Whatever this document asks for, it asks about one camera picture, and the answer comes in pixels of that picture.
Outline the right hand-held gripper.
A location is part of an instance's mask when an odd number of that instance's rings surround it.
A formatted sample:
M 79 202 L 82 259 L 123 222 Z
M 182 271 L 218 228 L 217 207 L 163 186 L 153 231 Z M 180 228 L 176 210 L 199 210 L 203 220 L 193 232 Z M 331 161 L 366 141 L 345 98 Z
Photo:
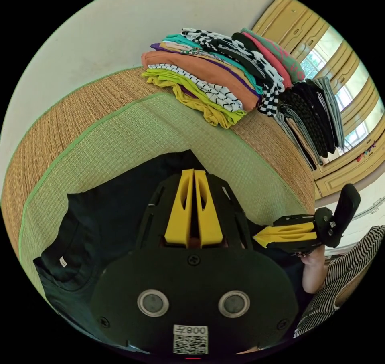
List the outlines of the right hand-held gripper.
M 263 247 L 280 249 L 289 254 L 310 254 L 321 245 L 338 247 L 340 234 L 332 211 L 319 208 L 314 215 L 279 218 L 273 226 L 255 234 L 255 241 Z

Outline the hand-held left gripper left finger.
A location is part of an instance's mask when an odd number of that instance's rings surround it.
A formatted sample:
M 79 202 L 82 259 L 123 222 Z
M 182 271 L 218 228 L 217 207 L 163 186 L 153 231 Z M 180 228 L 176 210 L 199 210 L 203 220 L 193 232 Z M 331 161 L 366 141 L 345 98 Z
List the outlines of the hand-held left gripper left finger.
M 188 247 L 194 192 L 194 170 L 183 170 L 165 232 L 170 245 Z

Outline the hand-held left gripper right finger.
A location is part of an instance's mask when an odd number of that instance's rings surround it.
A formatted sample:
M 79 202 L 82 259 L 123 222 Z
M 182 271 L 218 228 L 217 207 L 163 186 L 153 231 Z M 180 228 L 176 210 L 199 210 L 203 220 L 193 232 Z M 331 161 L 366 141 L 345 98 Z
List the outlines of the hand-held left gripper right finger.
M 200 247 L 206 248 L 219 245 L 223 241 L 223 234 L 206 172 L 195 170 L 194 179 Z

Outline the person's right hand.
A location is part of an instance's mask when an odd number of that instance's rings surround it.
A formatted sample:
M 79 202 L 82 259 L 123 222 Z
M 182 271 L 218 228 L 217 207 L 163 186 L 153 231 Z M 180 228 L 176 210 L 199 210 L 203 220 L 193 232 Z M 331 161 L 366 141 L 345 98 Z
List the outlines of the person's right hand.
M 325 246 L 321 245 L 310 254 L 301 256 L 304 264 L 302 286 L 306 293 L 316 294 L 323 286 L 328 267 L 325 265 Z

